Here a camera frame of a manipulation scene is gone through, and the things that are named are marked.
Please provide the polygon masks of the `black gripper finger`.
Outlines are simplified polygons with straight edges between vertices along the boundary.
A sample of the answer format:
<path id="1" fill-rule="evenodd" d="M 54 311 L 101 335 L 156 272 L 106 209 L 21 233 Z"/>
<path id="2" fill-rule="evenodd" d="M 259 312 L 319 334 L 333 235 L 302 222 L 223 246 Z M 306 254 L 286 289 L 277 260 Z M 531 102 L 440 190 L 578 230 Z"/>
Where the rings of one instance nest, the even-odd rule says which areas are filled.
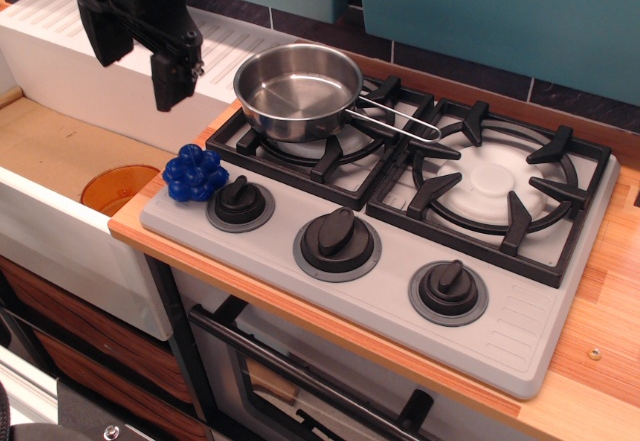
<path id="1" fill-rule="evenodd" d="M 170 112 L 175 105 L 194 94 L 198 57 L 155 53 L 151 56 L 151 73 L 156 108 L 160 112 Z"/>
<path id="2" fill-rule="evenodd" d="M 103 67 L 121 60 L 133 50 L 133 37 L 104 5 L 94 0 L 78 0 L 78 8 L 94 55 Z"/>

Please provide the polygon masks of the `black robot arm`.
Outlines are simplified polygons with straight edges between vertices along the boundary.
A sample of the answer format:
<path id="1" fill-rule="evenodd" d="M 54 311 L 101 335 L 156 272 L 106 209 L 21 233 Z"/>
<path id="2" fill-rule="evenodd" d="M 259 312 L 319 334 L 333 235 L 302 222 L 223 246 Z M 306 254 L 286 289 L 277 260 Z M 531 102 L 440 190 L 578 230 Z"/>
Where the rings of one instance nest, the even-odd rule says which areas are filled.
<path id="1" fill-rule="evenodd" d="M 77 0 L 96 59 L 104 67 L 132 52 L 136 42 L 151 52 L 156 109 L 170 111 L 191 97 L 203 74 L 203 36 L 187 0 Z"/>

